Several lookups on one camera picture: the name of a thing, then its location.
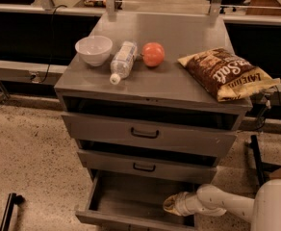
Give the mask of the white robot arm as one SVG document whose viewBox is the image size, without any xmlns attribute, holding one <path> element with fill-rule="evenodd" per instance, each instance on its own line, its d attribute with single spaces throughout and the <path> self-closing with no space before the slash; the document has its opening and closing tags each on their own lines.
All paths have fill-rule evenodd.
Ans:
<svg viewBox="0 0 281 231">
<path fill-rule="evenodd" d="M 249 222 L 250 231 L 281 231 L 281 179 L 266 182 L 254 198 L 203 184 L 196 192 L 179 192 L 169 196 L 163 208 L 181 217 L 194 214 L 220 217 L 230 212 Z"/>
</svg>

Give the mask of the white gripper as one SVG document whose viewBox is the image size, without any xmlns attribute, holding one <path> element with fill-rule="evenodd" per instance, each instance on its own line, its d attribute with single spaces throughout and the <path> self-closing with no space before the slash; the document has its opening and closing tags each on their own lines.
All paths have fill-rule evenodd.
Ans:
<svg viewBox="0 0 281 231">
<path fill-rule="evenodd" d="M 169 196 L 163 208 L 166 212 L 176 216 L 187 217 L 196 213 L 199 201 L 194 192 L 179 192 Z"/>
</svg>

